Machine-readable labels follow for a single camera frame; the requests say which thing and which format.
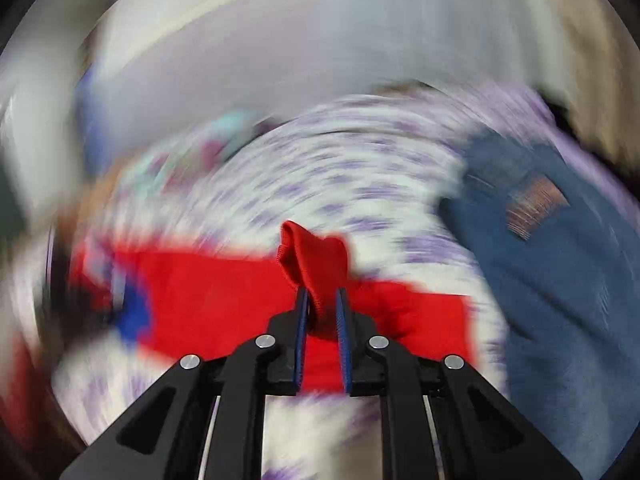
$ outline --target red cloth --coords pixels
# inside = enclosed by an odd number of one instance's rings
[[[461,296],[426,294],[402,283],[353,279],[338,237],[319,238],[282,225],[276,260],[210,256],[153,246],[114,250],[114,258],[144,291],[150,325],[138,340],[172,358],[230,354],[290,310],[300,285],[314,310],[306,342],[303,390],[342,390],[335,339],[335,291],[344,286],[352,310],[368,314],[378,331],[414,354],[440,359],[455,353],[473,362]]]

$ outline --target silver screw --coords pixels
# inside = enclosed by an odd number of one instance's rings
[[[185,370],[191,370],[200,364],[200,358],[195,354],[185,355],[180,359],[180,366]]]
[[[255,338],[255,344],[258,348],[269,348],[276,344],[276,338],[271,334],[262,334]]]
[[[389,346],[389,339],[383,335],[375,335],[369,339],[369,345],[377,350],[382,350]]]
[[[444,358],[444,365],[449,370],[460,370],[465,365],[465,360],[459,355],[448,355]]]

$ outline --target blue gripper pad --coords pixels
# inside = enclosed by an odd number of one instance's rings
[[[335,293],[335,325],[338,332],[338,352],[340,352],[340,372],[345,393],[351,393],[351,345],[347,334],[346,313],[340,290]]]
[[[302,368],[305,359],[306,345],[306,320],[309,314],[309,293],[308,290],[303,291],[300,304],[296,306],[300,309],[298,314],[298,326],[296,327],[296,347],[294,349],[294,380],[296,388],[299,391],[302,385]]]

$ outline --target white and purple patterned sheet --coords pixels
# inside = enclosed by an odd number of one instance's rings
[[[180,192],[141,188],[145,168],[132,168],[97,229],[261,254],[275,251],[287,219],[318,234],[342,233],[353,272],[468,296],[477,368],[505,392],[504,319],[473,255],[434,210],[455,192],[460,147],[479,124],[523,142],[557,133],[537,94],[524,88],[350,96],[265,134]],[[156,361],[109,334],[69,355],[54,392],[92,442],[168,366]],[[381,478],[381,456],[380,414],[370,400],[268,399],[265,480]]]

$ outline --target blue jeans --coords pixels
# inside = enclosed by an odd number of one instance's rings
[[[488,130],[466,161],[440,216],[508,322],[511,401],[585,480],[599,479],[640,422],[640,237],[550,146]],[[566,203],[525,240],[507,211],[544,177]]]

